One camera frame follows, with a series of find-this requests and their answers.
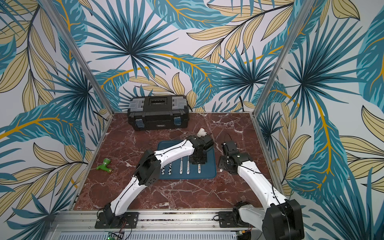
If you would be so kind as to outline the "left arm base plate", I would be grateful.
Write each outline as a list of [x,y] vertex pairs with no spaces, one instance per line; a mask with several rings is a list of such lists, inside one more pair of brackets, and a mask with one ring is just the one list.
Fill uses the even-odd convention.
[[95,229],[135,229],[139,212],[126,212],[117,217],[106,217],[104,212],[98,213]]

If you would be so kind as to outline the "fork with hello kitty handle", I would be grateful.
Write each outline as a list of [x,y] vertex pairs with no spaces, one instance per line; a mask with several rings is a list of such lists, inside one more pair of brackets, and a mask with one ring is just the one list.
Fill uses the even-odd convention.
[[183,174],[183,158],[180,159],[180,171],[179,171],[180,175]]

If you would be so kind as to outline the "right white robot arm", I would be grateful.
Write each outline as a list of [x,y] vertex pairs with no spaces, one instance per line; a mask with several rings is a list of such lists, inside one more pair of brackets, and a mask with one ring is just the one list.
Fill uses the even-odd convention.
[[302,208],[296,200],[288,200],[259,171],[246,153],[221,156],[219,168],[239,175],[250,186],[264,210],[247,202],[236,204],[231,213],[219,213],[222,228],[252,227],[266,240],[302,240],[305,237]]

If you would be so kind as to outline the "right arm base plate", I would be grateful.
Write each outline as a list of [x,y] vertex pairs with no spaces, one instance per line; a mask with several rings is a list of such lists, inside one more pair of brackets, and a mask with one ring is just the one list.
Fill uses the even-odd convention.
[[254,227],[254,224],[261,223],[262,219],[257,216],[256,218],[251,218],[251,223],[245,222],[241,219],[239,213],[235,212],[218,212],[213,218],[214,221],[219,222],[220,228],[251,228]]

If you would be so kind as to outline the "spoon with cow-pattern handle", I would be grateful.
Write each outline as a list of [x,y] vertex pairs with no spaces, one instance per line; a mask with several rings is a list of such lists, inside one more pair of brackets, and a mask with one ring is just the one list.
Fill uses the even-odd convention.
[[168,175],[172,174],[172,163],[169,163]]

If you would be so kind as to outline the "spoon with hello kitty handle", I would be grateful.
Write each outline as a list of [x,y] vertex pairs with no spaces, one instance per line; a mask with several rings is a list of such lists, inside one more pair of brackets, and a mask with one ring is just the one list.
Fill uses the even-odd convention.
[[190,156],[187,156],[187,175],[190,174]]

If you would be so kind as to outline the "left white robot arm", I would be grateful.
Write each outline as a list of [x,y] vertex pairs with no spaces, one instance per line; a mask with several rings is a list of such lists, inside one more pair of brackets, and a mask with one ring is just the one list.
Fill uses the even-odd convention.
[[164,150],[145,151],[128,185],[118,197],[103,208],[107,223],[111,224],[116,219],[122,219],[139,193],[159,179],[164,166],[183,157],[189,157],[191,164],[204,164],[207,161],[206,152],[213,145],[214,140],[209,135],[201,137],[191,135],[179,144]]

